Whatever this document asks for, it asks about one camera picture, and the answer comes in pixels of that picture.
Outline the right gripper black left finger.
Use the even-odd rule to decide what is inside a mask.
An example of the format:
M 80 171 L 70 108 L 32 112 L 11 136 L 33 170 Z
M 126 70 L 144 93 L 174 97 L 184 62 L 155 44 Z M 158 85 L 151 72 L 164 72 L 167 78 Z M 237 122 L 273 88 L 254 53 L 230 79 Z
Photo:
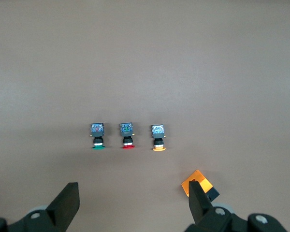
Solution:
M 34 210 L 9 226 L 11 232 L 65 232 L 79 209 L 77 182 L 68 183 L 45 209 Z

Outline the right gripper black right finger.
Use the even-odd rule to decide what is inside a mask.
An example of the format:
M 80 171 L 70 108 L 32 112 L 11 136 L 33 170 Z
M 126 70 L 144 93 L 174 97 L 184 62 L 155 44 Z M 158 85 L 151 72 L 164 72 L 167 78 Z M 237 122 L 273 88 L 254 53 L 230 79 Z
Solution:
M 189 208 L 194 224 L 187 232 L 245 232 L 247 222 L 224 207 L 214 207 L 197 181 L 189 182 Z

